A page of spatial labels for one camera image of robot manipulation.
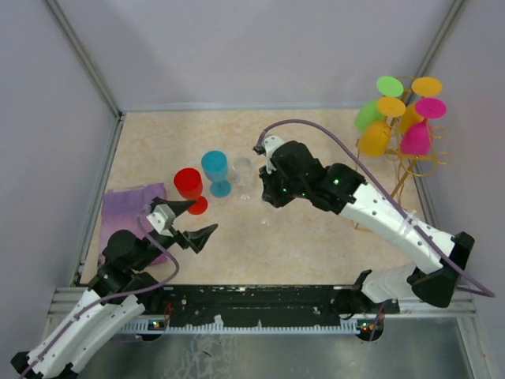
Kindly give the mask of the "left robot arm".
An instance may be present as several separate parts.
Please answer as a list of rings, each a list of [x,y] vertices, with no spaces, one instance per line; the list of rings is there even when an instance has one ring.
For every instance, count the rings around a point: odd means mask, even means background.
[[[180,271],[172,245],[199,253],[216,224],[179,231],[174,221],[193,201],[154,198],[137,215],[142,235],[121,229],[108,239],[104,263],[77,304],[39,346],[18,352],[12,367],[21,378],[75,378],[127,322],[163,307],[164,287]]]

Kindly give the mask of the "clear wine glass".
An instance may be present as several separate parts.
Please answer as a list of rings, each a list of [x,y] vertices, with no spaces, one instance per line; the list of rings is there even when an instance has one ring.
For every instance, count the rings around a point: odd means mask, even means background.
[[[271,226],[275,221],[277,209],[268,203],[262,208],[261,223],[265,226]]]
[[[242,200],[248,200],[254,184],[253,162],[244,156],[234,159],[232,174],[239,197]]]

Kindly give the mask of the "orange wine glass front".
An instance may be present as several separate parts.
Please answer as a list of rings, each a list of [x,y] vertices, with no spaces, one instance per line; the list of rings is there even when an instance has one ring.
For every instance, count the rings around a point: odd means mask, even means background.
[[[360,153],[371,156],[382,156],[390,143],[391,127],[387,123],[389,118],[383,121],[374,122],[364,132],[357,143]]]

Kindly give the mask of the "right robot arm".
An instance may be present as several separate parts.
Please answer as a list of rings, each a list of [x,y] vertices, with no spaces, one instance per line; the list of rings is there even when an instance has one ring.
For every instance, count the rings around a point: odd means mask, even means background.
[[[431,306],[446,308],[475,243],[466,232],[450,235],[413,214],[401,216],[365,177],[343,163],[323,166],[305,144],[269,136],[255,147],[266,157],[259,170],[262,199],[275,208],[296,198],[362,225],[399,248],[411,264],[371,271],[352,294],[353,305],[371,312],[381,302],[417,296]]]

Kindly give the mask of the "blue plastic wine glass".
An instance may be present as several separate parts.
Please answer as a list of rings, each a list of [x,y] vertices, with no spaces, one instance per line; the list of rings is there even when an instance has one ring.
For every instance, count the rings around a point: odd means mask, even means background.
[[[227,197],[231,191],[231,184],[227,180],[226,155],[219,150],[212,150],[205,153],[200,162],[206,178],[211,182],[211,195],[217,198]]]

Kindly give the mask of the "red plastic wine glass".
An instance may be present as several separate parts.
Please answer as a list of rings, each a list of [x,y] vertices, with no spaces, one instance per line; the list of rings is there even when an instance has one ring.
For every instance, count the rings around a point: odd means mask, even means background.
[[[201,215],[208,208],[208,201],[202,195],[203,182],[198,170],[186,167],[174,176],[174,185],[179,194],[186,200],[194,200],[188,212],[192,215]]]

